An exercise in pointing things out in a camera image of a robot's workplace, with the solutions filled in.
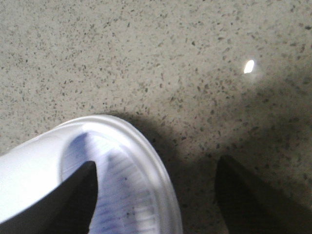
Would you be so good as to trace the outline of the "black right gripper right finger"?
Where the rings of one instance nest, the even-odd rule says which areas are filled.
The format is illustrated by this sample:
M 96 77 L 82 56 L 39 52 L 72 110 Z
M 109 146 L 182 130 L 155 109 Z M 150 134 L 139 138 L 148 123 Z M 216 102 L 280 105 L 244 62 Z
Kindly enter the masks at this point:
M 222 156 L 215 195 L 231 234 L 310 234 L 312 212 L 248 171 L 231 156 Z

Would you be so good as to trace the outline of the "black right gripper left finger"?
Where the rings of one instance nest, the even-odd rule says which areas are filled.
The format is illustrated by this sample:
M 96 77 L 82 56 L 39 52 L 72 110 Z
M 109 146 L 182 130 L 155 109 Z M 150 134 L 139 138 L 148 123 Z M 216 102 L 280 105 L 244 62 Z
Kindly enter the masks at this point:
M 1 223 L 2 234 L 87 234 L 98 198 L 97 168 L 82 164 L 51 193 Z

